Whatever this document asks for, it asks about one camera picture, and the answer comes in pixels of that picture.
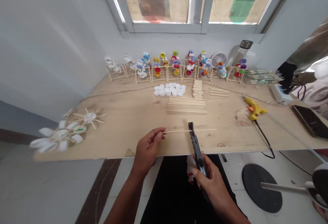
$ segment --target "smartphone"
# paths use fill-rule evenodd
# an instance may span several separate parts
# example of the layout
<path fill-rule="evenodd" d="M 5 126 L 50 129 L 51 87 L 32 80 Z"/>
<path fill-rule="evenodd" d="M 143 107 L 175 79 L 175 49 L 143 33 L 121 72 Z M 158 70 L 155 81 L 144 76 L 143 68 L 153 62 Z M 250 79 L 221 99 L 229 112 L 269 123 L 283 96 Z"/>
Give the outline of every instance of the smartphone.
<path fill-rule="evenodd" d="M 328 127 L 320 120 L 315 112 L 306 107 L 293 105 L 293 110 L 302 123 L 314 137 L 328 140 Z"/>

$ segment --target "stack of popsicle sticks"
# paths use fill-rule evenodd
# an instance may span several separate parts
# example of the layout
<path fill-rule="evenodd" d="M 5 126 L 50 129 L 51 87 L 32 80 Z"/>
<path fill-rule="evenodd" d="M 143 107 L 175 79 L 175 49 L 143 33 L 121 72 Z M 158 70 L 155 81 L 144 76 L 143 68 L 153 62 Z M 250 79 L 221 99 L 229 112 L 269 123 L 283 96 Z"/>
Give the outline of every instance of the stack of popsicle sticks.
<path fill-rule="evenodd" d="M 207 114 L 204 99 L 170 96 L 167 104 L 167 114 Z"/>
<path fill-rule="evenodd" d="M 203 82 L 201 80 L 194 80 L 194 85 L 192 86 L 192 96 L 194 98 L 203 99 Z"/>
<path fill-rule="evenodd" d="M 212 96 L 230 97 L 229 91 L 226 91 L 224 89 L 210 88 L 209 94 Z"/>

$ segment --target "person's left hand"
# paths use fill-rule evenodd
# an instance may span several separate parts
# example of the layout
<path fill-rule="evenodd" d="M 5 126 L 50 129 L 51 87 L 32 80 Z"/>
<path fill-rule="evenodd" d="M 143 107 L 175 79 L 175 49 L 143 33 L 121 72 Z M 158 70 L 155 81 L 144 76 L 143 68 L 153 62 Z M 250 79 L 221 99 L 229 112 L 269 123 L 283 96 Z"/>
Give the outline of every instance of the person's left hand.
<path fill-rule="evenodd" d="M 165 139 L 163 132 L 165 127 L 151 130 L 145 137 L 141 138 L 137 145 L 136 155 L 131 172 L 140 177 L 145 177 L 153 165 L 158 146 Z"/>

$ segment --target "human hand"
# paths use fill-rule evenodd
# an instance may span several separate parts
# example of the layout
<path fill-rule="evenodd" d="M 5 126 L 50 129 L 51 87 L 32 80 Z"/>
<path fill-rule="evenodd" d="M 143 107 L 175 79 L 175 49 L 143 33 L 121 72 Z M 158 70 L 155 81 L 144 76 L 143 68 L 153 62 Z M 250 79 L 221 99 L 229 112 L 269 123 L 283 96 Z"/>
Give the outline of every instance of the human hand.
<path fill-rule="evenodd" d="M 228 193 L 218 167 L 210 160 L 207 155 L 202 154 L 202 156 L 206 173 L 209 178 L 207 178 L 201 171 L 196 168 L 192 169 L 192 174 L 196 178 L 198 187 L 201 186 L 206 191 L 215 212 L 218 215 L 221 215 L 228 211 L 228 208 L 236 205 Z"/>
<path fill-rule="evenodd" d="M 141 138 L 137 145 L 136 155 L 131 172 L 139 177 L 145 177 L 153 165 L 158 146 L 165 139 L 163 132 L 165 127 L 151 130 L 145 137 Z"/>

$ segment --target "wooden tabletop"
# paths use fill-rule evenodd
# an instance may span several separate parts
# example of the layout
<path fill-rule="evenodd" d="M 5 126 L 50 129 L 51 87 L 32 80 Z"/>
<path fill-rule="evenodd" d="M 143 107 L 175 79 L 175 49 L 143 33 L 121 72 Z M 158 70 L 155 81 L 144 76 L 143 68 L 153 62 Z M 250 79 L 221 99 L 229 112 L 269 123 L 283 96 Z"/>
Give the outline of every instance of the wooden tabletop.
<path fill-rule="evenodd" d="M 193 81 L 184 80 L 187 90 L 185 96 L 191 95 Z M 167 83 L 165 80 L 155 83 L 143 82 L 135 84 L 135 78 L 122 78 L 110 81 L 105 77 L 92 91 L 91 95 L 131 90 Z M 298 99 L 290 105 L 278 104 L 268 85 L 259 89 L 252 85 L 237 82 L 225 82 L 223 79 L 213 79 L 203 82 L 204 99 L 208 113 L 206 115 L 175 115 L 166 114 L 168 97 L 155 96 L 154 88 L 114 93 L 88 98 L 78 106 L 77 113 L 85 114 L 84 108 L 96 105 L 91 111 L 103 109 L 101 117 L 105 123 L 99 123 L 98 129 L 88 127 L 84 141 L 74 145 L 67 151 L 57 150 L 40 154 L 35 153 L 37 161 L 63 161 L 100 158 L 124 158 L 134 156 L 138 140 L 151 129 L 166 127 L 167 131 L 187 130 L 188 122 L 194 123 L 194 129 L 217 128 L 213 131 L 196 132 L 201 151 L 207 154 L 231 153 L 245 151 L 268 151 L 266 142 L 262 139 L 254 122 L 248 119 L 250 111 L 240 94 L 230 92 L 230 97 L 209 95 L 211 83 L 223 88 L 246 93 L 271 105 L 258 101 L 276 119 L 297 133 L 313 149 L 328 148 L 328 141 L 312 137 L 303 127 L 301 121 L 291 109 L 291 105 L 306 106 Z M 266 115 L 260 115 L 258 123 L 265 133 L 273 150 L 295 150 L 305 147 L 281 126 Z M 193 153 L 188 132 L 171 133 L 161 142 L 159 156 L 190 155 Z"/>

